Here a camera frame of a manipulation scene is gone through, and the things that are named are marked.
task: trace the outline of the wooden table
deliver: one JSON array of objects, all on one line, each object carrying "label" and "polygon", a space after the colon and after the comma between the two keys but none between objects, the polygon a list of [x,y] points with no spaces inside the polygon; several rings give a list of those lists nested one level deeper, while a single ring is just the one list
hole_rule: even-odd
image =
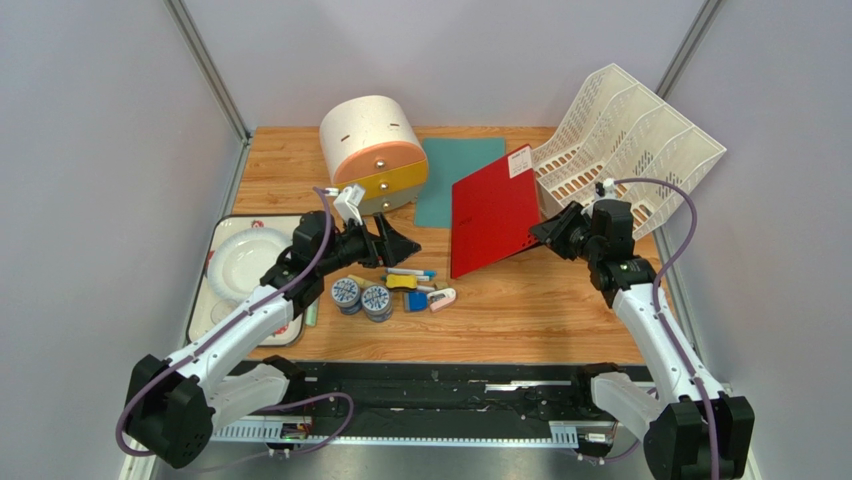
[{"label": "wooden table", "polygon": [[[553,128],[421,127],[424,137],[506,138],[512,150],[535,148]],[[313,186],[329,185],[317,128],[260,128],[254,137],[234,206],[235,214],[301,213],[322,208]],[[436,270],[448,279],[447,229],[414,226],[414,205],[387,215],[391,225],[423,250],[405,266]],[[636,253],[659,269],[652,238]],[[378,281],[382,272],[352,266],[348,274]],[[278,354],[291,360],[381,360],[492,363],[643,363],[623,324],[589,282],[585,262],[559,259],[537,248],[449,281],[457,302],[436,314],[405,313],[394,295],[394,314],[372,323],[361,314],[341,315],[328,293],[320,300],[318,325],[289,348],[258,348],[252,358]]]}]

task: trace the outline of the white perforated basket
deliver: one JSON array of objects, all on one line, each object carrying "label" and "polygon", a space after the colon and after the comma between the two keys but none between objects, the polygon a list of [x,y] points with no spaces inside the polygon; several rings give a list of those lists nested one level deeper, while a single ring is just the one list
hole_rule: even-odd
[{"label": "white perforated basket", "polygon": [[[697,136],[687,136],[689,132]],[[669,147],[677,138],[681,139],[677,145]],[[658,164],[664,152],[665,164]],[[612,64],[586,79],[556,133],[533,150],[539,206],[543,215],[552,217],[571,201],[588,205],[594,183],[610,177],[670,176],[689,192],[724,152],[718,142]],[[688,184],[680,183],[687,178]],[[632,187],[620,185],[619,194],[626,195]],[[637,192],[651,195],[648,189]],[[665,223],[680,204],[638,195],[630,197],[635,198],[635,239]]]}]

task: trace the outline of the white wall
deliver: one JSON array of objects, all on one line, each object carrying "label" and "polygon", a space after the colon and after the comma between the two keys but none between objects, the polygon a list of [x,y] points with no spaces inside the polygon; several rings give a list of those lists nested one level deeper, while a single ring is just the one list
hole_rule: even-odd
[{"label": "white wall", "polygon": [[556,125],[615,62],[654,88],[702,0],[188,0],[249,128],[367,94],[414,125]]},{"label": "white wall", "polygon": [[162,2],[0,11],[0,478],[115,478],[239,145]]},{"label": "white wall", "polygon": [[[730,0],[670,97],[728,147],[680,270],[764,478],[849,478],[852,3]],[[679,243],[688,212],[670,225]]]}]

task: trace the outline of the red folder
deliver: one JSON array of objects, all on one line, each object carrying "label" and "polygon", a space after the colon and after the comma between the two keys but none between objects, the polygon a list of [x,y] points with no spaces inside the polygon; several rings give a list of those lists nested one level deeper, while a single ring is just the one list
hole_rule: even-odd
[{"label": "red folder", "polygon": [[525,145],[453,184],[450,277],[535,244],[539,223],[532,150]]}]

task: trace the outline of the teal mat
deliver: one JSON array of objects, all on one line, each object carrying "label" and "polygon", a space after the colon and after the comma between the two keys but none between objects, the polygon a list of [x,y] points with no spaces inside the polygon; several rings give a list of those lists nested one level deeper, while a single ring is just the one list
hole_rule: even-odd
[{"label": "teal mat", "polygon": [[499,138],[424,138],[429,179],[417,196],[414,224],[450,228],[453,220],[453,184],[506,154]]}]

